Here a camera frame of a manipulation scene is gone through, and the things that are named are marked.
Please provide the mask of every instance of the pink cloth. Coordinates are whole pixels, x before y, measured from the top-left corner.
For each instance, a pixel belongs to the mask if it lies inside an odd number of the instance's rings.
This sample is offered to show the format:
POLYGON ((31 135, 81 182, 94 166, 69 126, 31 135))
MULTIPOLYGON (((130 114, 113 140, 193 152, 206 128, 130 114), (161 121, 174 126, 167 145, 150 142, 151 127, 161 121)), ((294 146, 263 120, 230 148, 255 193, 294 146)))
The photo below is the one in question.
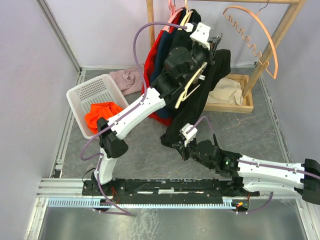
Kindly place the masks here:
MULTIPOLYGON (((140 64, 140 67, 142 72, 144 72, 144 65, 140 64)), ((112 71, 109 74, 124 96, 141 92, 143 81, 137 66, 126 70, 112 71)))

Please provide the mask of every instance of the red garment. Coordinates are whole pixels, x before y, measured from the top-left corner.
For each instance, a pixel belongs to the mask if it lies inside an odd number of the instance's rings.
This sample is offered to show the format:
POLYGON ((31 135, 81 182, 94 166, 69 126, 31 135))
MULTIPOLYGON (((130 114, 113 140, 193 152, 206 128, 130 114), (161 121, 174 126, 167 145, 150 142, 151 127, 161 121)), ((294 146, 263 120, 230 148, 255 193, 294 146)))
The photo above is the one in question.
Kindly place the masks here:
POLYGON ((98 133, 97 121, 99 118, 108 119, 120 113, 123 109, 112 101, 91 104, 90 112, 84 116, 88 128, 94 134, 98 133))
MULTIPOLYGON (((178 13, 176 18, 172 21, 173 24, 177 24, 179 22, 181 14, 182 14, 182 12, 178 13)), ((172 31, 174 29, 175 29, 174 27, 170 27, 169 33, 172 33, 172 31)), ((163 33, 164 33, 164 31, 161 30, 159 35, 158 35, 158 37, 156 38, 152 48, 151 48, 148 56, 146 57, 146 60, 145 60, 145 63, 144 63, 143 77, 145 79, 145 83, 146 83, 146 87, 147 88, 150 87, 149 78, 150 78, 151 74, 155 71, 155 60, 156 60, 156 56, 157 56, 157 50, 158 50, 160 39, 161 39, 163 33)), ((145 92, 145 89, 142 86, 141 94, 143 94, 144 92, 145 92)), ((162 124, 164 124, 166 126, 169 126, 172 123, 172 117, 170 117, 170 118, 161 118, 155 112, 151 113, 148 117, 152 118, 152 119, 155 119, 159 123, 162 123, 162 124)))

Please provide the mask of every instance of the wooden clothes rack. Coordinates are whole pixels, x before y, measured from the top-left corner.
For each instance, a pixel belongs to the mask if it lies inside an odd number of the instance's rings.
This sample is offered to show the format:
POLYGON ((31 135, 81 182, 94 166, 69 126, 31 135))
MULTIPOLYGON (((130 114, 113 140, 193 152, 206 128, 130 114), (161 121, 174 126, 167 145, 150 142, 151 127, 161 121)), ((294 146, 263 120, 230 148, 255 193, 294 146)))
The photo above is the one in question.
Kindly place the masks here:
MULTIPOLYGON (((207 1, 207 2, 233 2, 233 3, 270 3, 270 4, 289 4, 283 18, 278 24, 275 30, 272 41, 275 49, 278 48, 279 44, 286 35, 288 29, 294 22, 301 8, 305 4, 306 0, 193 0, 193 1, 207 1)), ((148 22, 154 22, 154 1, 146 0, 148 22)), ((155 43, 155 26, 149 27, 149 40, 150 47, 155 43)), ((252 88, 258 81, 260 75, 266 69, 266 65, 263 64, 269 61, 273 55, 270 43, 268 43, 264 50, 260 61, 257 63, 254 72, 251 76, 242 74, 229 74, 227 78, 233 79, 240 83, 243 93, 243 104, 242 105, 231 105, 221 103, 206 103, 205 111, 219 111, 219 112, 231 112, 231 113, 251 113, 254 109, 254 103, 252 98, 252 88)))

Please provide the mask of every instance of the wooden post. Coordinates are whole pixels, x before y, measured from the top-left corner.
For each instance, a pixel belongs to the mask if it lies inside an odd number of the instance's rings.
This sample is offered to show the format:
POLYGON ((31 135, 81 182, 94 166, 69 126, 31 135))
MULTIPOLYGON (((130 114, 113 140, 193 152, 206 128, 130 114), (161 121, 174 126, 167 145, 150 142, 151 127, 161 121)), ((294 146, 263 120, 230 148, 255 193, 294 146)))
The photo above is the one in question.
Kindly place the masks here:
MULTIPOLYGON (((152 23, 155 21, 154 17, 154 0, 146 0, 146 10, 148 13, 148 22, 152 23)), ((149 27, 149 39, 150 39, 150 48, 155 43, 155 26, 152 25, 149 27)))
MULTIPOLYGON (((306 2, 306 0, 299 0, 299 2, 296 4, 290 4, 289 8, 285 12, 285 14, 281 20, 279 26, 277 27, 276 31, 273 34, 272 41, 273 41, 275 49, 277 49, 278 46, 280 45, 281 41, 283 40, 288 29, 290 28, 290 26, 294 22, 296 16, 300 12, 300 10, 303 7, 303 5, 305 4, 305 2, 306 2)), ((272 50, 271 50, 270 44, 268 44, 267 48, 265 49, 265 51, 262 54, 260 61, 262 63, 264 63, 267 60, 269 61, 271 56, 272 56, 272 50)), ((243 95, 245 97, 249 94, 249 92, 251 92, 252 88, 254 87, 256 82, 258 81, 260 75, 265 70, 265 67, 266 66, 264 64, 261 64, 259 62, 257 63, 257 66, 256 66, 253 74, 250 76, 248 84, 245 86, 245 88, 243 90, 243 95)))

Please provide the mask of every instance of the white bracket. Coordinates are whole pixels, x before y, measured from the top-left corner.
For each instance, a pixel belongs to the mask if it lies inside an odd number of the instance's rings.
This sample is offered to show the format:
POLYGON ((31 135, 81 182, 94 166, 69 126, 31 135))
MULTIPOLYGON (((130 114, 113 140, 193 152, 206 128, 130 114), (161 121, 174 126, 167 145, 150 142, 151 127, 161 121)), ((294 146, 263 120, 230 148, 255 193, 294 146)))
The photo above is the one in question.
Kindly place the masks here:
POLYGON ((180 132, 182 133, 182 135, 185 138, 185 141, 184 141, 184 146, 185 147, 196 137, 196 134, 198 132, 197 128, 193 128, 190 132, 188 132, 192 127, 193 127, 193 125, 190 125, 189 123, 187 123, 180 130, 180 132))
POLYGON ((190 35, 190 38, 199 43, 202 47, 210 50, 210 44, 208 43, 211 27, 199 22, 195 31, 190 35))

